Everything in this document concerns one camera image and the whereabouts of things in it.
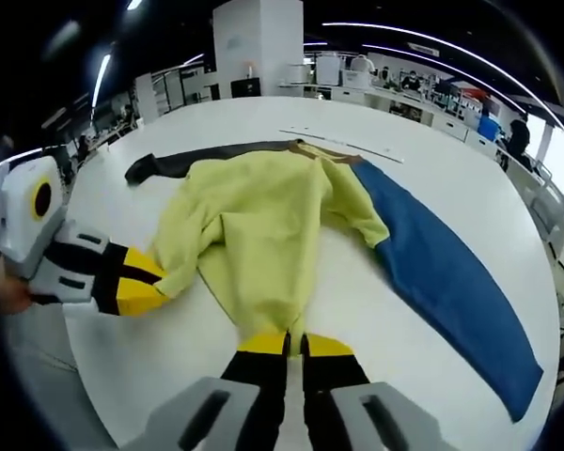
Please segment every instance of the yellow garment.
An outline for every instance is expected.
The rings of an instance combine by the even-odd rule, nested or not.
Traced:
[[[177,297],[199,268],[243,337],[303,335],[321,217],[358,229],[371,248],[388,229],[351,168],[333,161],[346,156],[306,144],[294,151],[303,155],[258,151],[192,165],[151,246],[167,274],[156,284],[163,294]]]

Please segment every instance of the human hand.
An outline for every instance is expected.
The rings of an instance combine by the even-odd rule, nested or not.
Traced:
[[[24,280],[7,273],[4,258],[0,257],[0,313],[15,315],[31,306],[29,287]]]

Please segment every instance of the ceiling light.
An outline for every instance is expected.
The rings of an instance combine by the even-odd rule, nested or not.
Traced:
[[[485,82],[483,82],[482,80],[479,80],[477,77],[474,77],[472,75],[470,75],[469,73],[464,72],[463,70],[459,70],[454,68],[453,66],[449,66],[448,64],[442,63],[436,59],[432,59],[432,58],[427,58],[426,56],[422,56],[421,54],[413,54],[412,52],[405,52],[403,50],[399,50],[399,49],[392,49],[389,47],[381,47],[379,45],[369,45],[369,44],[364,44],[364,47],[368,47],[369,49],[378,49],[378,50],[386,50],[388,52],[395,52],[398,54],[407,54],[409,56],[414,56],[416,58],[421,58],[424,59],[426,61],[430,61],[431,63],[434,64],[438,64],[439,66],[443,66],[444,68],[448,68],[451,69],[455,72],[460,73],[461,75],[465,75],[466,77],[474,80],[475,82],[479,83],[480,85],[485,86],[486,88],[490,89],[492,92],[494,92],[495,94],[497,94],[499,97],[501,97],[502,99],[508,101],[509,103],[511,103],[512,105],[514,105],[518,111],[521,111],[522,113],[525,113],[525,110],[515,101],[513,101],[512,99],[510,99],[508,96],[506,96],[505,94],[502,94],[501,92],[499,92],[497,89],[495,89],[492,86],[487,85]]]
[[[33,150],[28,150],[27,152],[20,153],[19,155],[13,155],[12,157],[6,158],[2,162],[0,162],[0,166],[4,163],[14,162],[15,160],[19,160],[22,157],[26,157],[27,155],[32,155],[38,152],[41,152],[41,148],[34,148]]]
[[[130,5],[128,5],[128,11],[131,11],[132,9],[138,8],[141,3],[142,3],[142,0],[132,0],[130,2]]]
[[[205,54],[198,54],[197,56],[193,56],[192,58],[190,58],[188,61],[186,61],[184,64],[182,64],[183,66],[188,66],[190,63],[194,63],[195,61],[197,61],[198,59],[202,58]]]
[[[92,99],[92,109],[96,107],[96,101],[98,100],[98,93],[101,90],[102,78],[106,72],[106,67],[109,65],[111,60],[111,55],[106,54],[102,59],[101,69],[98,71],[98,78],[96,79],[96,86],[94,87],[94,98]]]
[[[514,77],[512,77],[509,73],[507,73],[503,69],[501,69],[498,66],[496,66],[495,64],[493,64],[491,61],[488,61],[485,58],[483,58],[482,56],[474,54],[474,53],[470,52],[469,50],[466,50],[466,49],[460,47],[459,45],[453,44],[451,42],[447,42],[446,40],[435,38],[433,36],[425,35],[424,33],[418,33],[417,31],[406,30],[406,29],[403,29],[403,28],[398,28],[396,26],[390,26],[390,25],[377,25],[377,24],[374,24],[374,23],[352,23],[352,22],[330,22],[330,23],[323,23],[322,25],[323,26],[363,26],[365,28],[379,28],[379,29],[383,29],[383,30],[398,31],[400,33],[406,33],[408,35],[418,36],[419,38],[430,39],[430,40],[433,40],[435,42],[439,42],[441,44],[444,44],[448,47],[451,47],[452,49],[459,50],[460,52],[465,53],[469,56],[472,56],[473,58],[477,59],[478,61],[480,61],[480,62],[486,64],[487,66],[497,70],[504,77],[506,77],[507,79],[512,81],[514,84],[516,84],[518,87],[520,87],[524,92],[526,92],[526,94],[528,94],[535,101],[537,101],[537,103],[540,105],[540,107],[543,108],[554,119],[554,121],[560,126],[560,128],[562,130],[564,130],[564,124],[562,123],[562,121],[556,116],[556,114],[552,111],[552,109],[549,106],[547,106],[539,97],[537,97],[537,95],[533,91],[528,89],[525,85],[523,85],[521,82],[516,80]]]

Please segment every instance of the black fabric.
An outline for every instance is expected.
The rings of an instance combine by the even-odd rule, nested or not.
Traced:
[[[139,185],[150,176],[183,179],[188,174],[190,166],[201,160],[228,160],[255,150],[286,150],[292,143],[296,143],[296,140],[233,144],[218,148],[202,148],[163,158],[156,158],[150,153],[130,166],[125,173],[125,179],[131,185]]]

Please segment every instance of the desk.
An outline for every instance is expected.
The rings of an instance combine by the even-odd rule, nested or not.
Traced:
[[[117,138],[121,138],[120,133],[126,127],[128,127],[128,124],[118,125],[116,128],[114,128],[112,131],[110,131],[106,135],[100,136],[99,139],[96,142],[92,143],[92,145],[88,148],[88,150],[90,152],[92,152],[93,150],[96,150],[97,148],[102,146],[104,143],[108,142],[108,140],[111,139],[113,136],[116,136]]]
[[[404,103],[406,105],[422,110],[421,123],[423,123],[424,125],[432,126],[432,121],[436,117],[437,121],[446,120],[456,126],[463,128],[464,136],[467,129],[477,132],[477,130],[468,127],[461,119],[448,114],[447,112],[445,112],[445,110],[441,109],[431,101],[428,101],[426,99],[418,99],[413,93],[414,91],[411,91],[412,94],[410,94],[410,92],[396,92],[391,89],[385,89],[376,86],[362,88],[313,84],[281,84],[280,87],[313,87],[320,89],[330,89],[333,101],[347,101],[350,103],[362,104],[369,106],[370,108],[385,112],[388,112],[391,101],[396,101],[398,103]]]
[[[494,161],[467,151],[464,143],[401,117],[340,102],[286,97],[208,102],[160,117],[88,162],[73,189],[69,216],[115,241],[146,249],[160,212],[182,181],[150,178],[129,188],[123,175],[137,158],[285,140],[289,135],[280,130],[292,128],[361,148],[389,148],[400,156],[403,164],[363,154],[477,255],[511,302],[544,374],[525,417],[512,424],[482,378],[390,289],[365,246],[326,228],[316,289],[305,312],[308,330],[351,346],[371,381],[386,381],[434,416],[454,447],[529,449],[541,433],[556,384],[554,281],[522,199]],[[198,276],[180,299],[144,317],[68,312],[67,325],[85,388],[119,445],[139,434],[150,412],[179,390],[199,377],[221,375],[238,343],[233,325]],[[301,411],[298,401],[287,398],[287,412]],[[277,449],[310,449],[298,443],[308,442],[305,428],[295,424],[283,428]]]

